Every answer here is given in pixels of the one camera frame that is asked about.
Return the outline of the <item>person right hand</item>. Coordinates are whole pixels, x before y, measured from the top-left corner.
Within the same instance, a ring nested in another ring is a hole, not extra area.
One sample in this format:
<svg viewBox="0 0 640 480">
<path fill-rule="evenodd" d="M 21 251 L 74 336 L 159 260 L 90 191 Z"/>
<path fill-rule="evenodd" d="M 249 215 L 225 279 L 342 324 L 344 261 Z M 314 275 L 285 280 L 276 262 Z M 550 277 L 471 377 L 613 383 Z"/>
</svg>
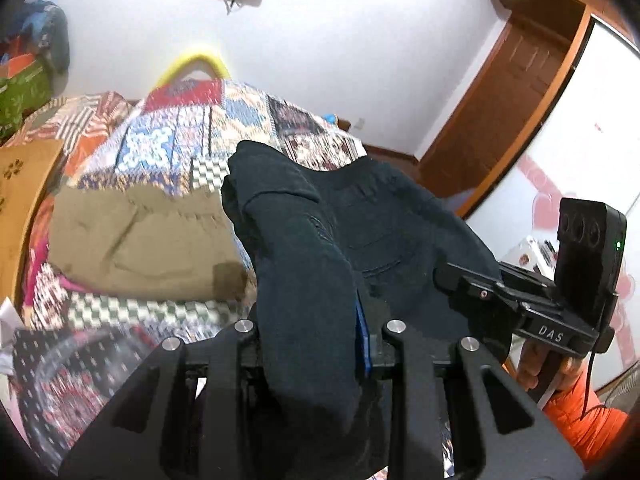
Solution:
<svg viewBox="0 0 640 480">
<path fill-rule="evenodd" d="M 530 390 L 538 385 L 538 376 L 544 367 L 551 348 L 541 342 L 526 340 L 521 351 L 520 362 L 516 369 L 516 381 L 525 389 Z M 557 392 L 564 392 L 573 388 L 585 368 L 585 361 L 564 356 L 560 364 L 560 381 Z"/>
</svg>

